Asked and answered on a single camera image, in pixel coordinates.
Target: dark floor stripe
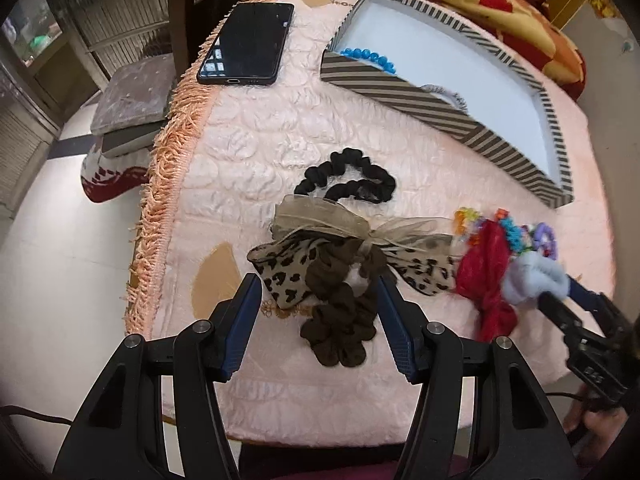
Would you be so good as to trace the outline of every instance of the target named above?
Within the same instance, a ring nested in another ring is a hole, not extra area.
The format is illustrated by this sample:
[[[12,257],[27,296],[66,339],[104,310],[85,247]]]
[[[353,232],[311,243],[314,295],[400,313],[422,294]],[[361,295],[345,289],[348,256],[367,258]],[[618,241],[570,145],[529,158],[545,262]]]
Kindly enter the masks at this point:
[[[70,139],[54,140],[47,158],[60,158],[61,156],[86,155],[94,145],[95,136],[82,135]]]

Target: silver bolt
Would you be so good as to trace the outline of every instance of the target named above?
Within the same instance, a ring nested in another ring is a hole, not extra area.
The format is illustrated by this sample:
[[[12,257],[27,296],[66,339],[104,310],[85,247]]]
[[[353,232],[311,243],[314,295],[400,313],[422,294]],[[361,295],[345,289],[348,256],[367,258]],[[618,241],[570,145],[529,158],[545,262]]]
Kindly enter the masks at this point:
[[[508,350],[509,348],[511,348],[513,346],[513,343],[511,342],[511,339],[509,339],[505,335],[499,335],[497,338],[495,338],[495,343],[500,348],[504,348],[505,350]]]
[[[196,334],[203,334],[209,331],[209,329],[211,328],[211,323],[207,319],[201,319],[199,321],[196,321],[193,324],[192,328]]]
[[[444,332],[444,325],[437,321],[431,321],[430,323],[427,323],[427,330],[432,334],[442,334]]]
[[[127,348],[135,348],[142,341],[140,334],[131,334],[124,339],[124,346]]]

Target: purple hair tie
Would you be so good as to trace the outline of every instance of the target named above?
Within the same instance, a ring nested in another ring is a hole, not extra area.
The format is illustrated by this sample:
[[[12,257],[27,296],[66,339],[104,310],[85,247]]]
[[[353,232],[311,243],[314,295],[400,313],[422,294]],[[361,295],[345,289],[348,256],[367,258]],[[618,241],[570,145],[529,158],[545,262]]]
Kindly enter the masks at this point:
[[[540,222],[533,232],[532,244],[535,251],[542,249],[543,255],[547,258],[558,259],[558,245],[554,230],[544,222]]]

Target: silver bracelet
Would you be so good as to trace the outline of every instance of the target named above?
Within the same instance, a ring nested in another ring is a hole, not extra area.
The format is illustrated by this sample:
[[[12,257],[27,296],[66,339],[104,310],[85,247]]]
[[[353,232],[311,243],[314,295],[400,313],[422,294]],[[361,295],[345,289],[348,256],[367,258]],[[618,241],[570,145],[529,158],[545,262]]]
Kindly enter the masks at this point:
[[[453,102],[455,102],[453,107],[456,110],[459,110],[463,114],[469,115],[469,110],[466,107],[466,101],[462,98],[462,95],[460,95],[458,92],[452,92],[451,90],[447,90],[446,88],[444,88],[444,86],[438,86],[438,85],[422,85],[420,88],[422,88],[425,92],[428,92],[430,94],[440,94],[440,95],[447,96],[448,98],[452,99]]]

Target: black smartphone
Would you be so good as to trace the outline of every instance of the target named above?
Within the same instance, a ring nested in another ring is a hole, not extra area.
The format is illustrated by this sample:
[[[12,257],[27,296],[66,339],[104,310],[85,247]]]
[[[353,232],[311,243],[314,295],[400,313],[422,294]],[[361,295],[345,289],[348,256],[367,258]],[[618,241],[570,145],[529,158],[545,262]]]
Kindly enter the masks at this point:
[[[238,4],[196,76],[202,84],[270,85],[278,76],[292,4]]]

